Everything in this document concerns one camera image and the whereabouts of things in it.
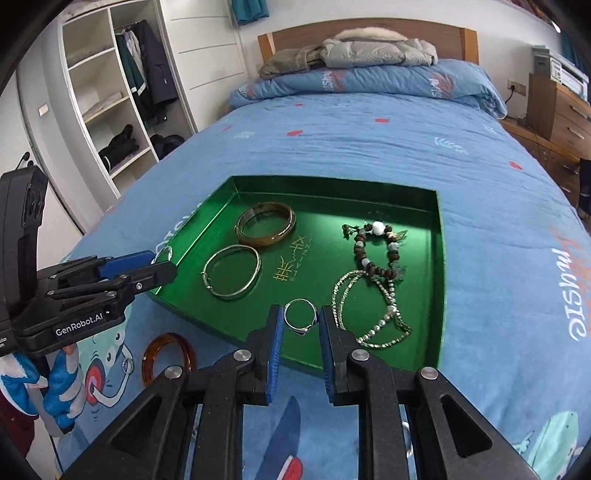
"power outlet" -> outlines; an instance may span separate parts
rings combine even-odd
[[[511,86],[515,86],[515,93],[527,96],[527,87],[525,85],[522,85],[518,82],[514,82],[513,80],[507,80],[507,88],[509,90],[511,90]]]

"drawer handle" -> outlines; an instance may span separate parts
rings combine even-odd
[[[581,140],[585,140],[585,137],[583,135],[581,135],[580,133],[575,132],[572,128],[566,127],[566,130],[568,130],[569,132],[571,132],[573,135],[579,137]]]
[[[578,175],[578,174],[579,174],[579,172],[578,172],[578,171],[576,171],[574,168],[570,168],[570,167],[568,167],[568,166],[566,166],[566,165],[562,165],[562,167],[563,167],[565,170],[568,170],[569,172],[571,172],[571,173],[574,173],[575,175]]]
[[[582,116],[582,117],[583,117],[585,120],[587,120],[587,121],[589,120],[589,117],[587,116],[587,114],[586,114],[586,113],[582,112],[581,110],[579,110],[578,108],[576,108],[576,107],[574,107],[574,106],[572,106],[572,105],[570,105],[570,107],[571,107],[571,108],[572,108],[572,109],[573,109],[575,112],[577,112],[577,113],[578,113],[580,116]]]

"white fur collar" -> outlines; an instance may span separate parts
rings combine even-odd
[[[335,36],[335,40],[340,41],[405,41],[407,37],[401,35],[393,30],[381,27],[365,27],[365,28],[353,28],[352,30],[344,30]]]

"amber bangle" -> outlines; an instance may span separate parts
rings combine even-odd
[[[178,333],[163,333],[152,340],[144,353],[144,358],[142,359],[142,380],[144,380],[144,385],[148,386],[153,382],[156,356],[169,343],[177,343],[183,351],[183,362],[186,371],[192,372],[197,369],[195,350],[193,350],[187,339]]]
[[[267,212],[279,212],[283,216],[285,216],[285,224],[281,227],[281,229],[271,235],[267,236],[246,236],[242,231],[244,230],[245,225],[252,220],[257,215],[261,215],[262,213]],[[290,206],[285,205],[284,203],[278,202],[264,202],[258,203],[254,207],[248,209],[238,219],[234,230],[236,232],[236,236],[238,237],[238,242],[242,245],[248,245],[249,247],[266,247],[268,245],[272,245],[277,243],[279,240],[284,238],[288,235],[296,225],[296,213],[293,211],[293,208]]]

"gloved hand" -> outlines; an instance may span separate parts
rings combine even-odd
[[[0,358],[0,391],[17,410],[35,416],[37,409],[29,399],[26,384],[48,387],[43,408],[61,428],[71,425],[82,413],[86,402],[77,345],[60,350],[49,379],[41,377],[30,358],[22,352]]]

